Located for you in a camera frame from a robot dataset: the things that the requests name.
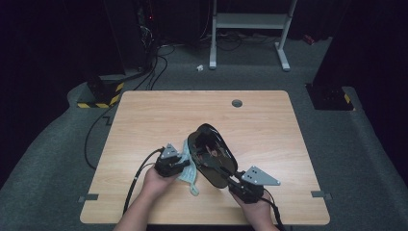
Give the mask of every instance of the person's left hand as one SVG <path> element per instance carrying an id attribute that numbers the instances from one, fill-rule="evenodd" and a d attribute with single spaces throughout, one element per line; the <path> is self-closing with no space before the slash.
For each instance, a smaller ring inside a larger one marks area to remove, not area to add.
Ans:
<path id="1" fill-rule="evenodd" d="M 151 167 L 144 176 L 143 187 L 140 195 L 147 196 L 151 200 L 155 200 L 160 197 L 168 188 L 171 183 L 178 177 L 177 175 L 163 177 L 159 175 L 156 169 Z"/>

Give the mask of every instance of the stand leg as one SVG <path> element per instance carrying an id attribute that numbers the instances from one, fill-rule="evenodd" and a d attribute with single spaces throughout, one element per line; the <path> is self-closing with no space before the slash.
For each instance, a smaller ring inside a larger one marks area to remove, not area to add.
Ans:
<path id="1" fill-rule="evenodd" d="M 291 27 L 294 7 L 296 6 L 297 0 L 293 0 L 289 8 L 288 16 L 286 17 L 285 26 L 282 31 L 282 36 L 279 42 L 275 42 L 276 51 L 279 56 L 282 68 L 284 71 L 290 71 L 291 67 L 289 66 L 288 59 L 286 59 L 285 52 L 283 51 L 283 46 L 285 45 L 286 36 L 288 35 L 289 28 Z"/>
<path id="2" fill-rule="evenodd" d="M 210 69 L 217 68 L 217 0 L 214 0 L 213 31 L 211 35 Z"/>

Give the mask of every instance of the metal bracket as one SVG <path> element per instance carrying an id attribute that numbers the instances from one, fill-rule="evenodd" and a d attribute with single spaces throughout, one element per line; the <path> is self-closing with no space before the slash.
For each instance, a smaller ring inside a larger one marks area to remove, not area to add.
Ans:
<path id="1" fill-rule="evenodd" d="M 78 198 L 78 203 L 84 203 L 86 200 L 98 200 L 99 194 L 87 194 L 85 196 L 81 195 Z"/>
<path id="2" fill-rule="evenodd" d="M 281 184 L 280 181 L 255 166 L 250 167 L 241 179 L 254 185 L 280 186 Z"/>
<path id="3" fill-rule="evenodd" d="M 170 157 L 178 156 L 180 153 L 171 145 L 171 143 L 168 143 L 165 150 L 162 153 L 162 159 L 167 159 Z"/>
<path id="4" fill-rule="evenodd" d="M 324 200 L 333 199 L 331 193 L 325 193 L 324 191 L 311 191 L 312 197 L 322 197 Z"/>

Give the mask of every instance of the table top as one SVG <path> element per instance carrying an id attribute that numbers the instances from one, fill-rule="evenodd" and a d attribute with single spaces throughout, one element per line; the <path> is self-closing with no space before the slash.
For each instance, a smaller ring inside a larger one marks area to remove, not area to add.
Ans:
<path id="1" fill-rule="evenodd" d="M 233 100 L 241 100 L 235 107 Z M 199 125 L 209 123 L 222 135 L 238 170 L 256 166 L 281 182 L 265 186 L 284 224 L 326 224 L 330 217 L 302 138 L 291 100 L 281 90 L 164 90 L 123 93 L 89 194 L 83 223 L 117 223 L 136 171 L 152 151 L 183 142 Z M 145 170 L 134 188 L 139 193 Z M 217 189 L 199 172 L 196 187 L 176 181 L 153 208 L 154 224 L 247 224 L 228 189 Z"/>

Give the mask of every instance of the yellow and black hazard tape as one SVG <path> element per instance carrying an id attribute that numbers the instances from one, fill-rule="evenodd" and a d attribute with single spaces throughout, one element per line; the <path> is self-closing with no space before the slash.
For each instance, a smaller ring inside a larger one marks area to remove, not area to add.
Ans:
<path id="1" fill-rule="evenodd" d="M 78 108 L 110 108 L 119 100 L 120 92 L 123 89 L 124 83 L 117 85 L 115 94 L 109 102 L 77 102 Z"/>
<path id="2" fill-rule="evenodd" d="M 347 103 L 347 104 L 350 104 L 351 103 L 351 99 L 350 99 L 350 97 L 348 96 L 348 94 L 344 94 L 344 99 L 345 99 L 345 102 Z"/>

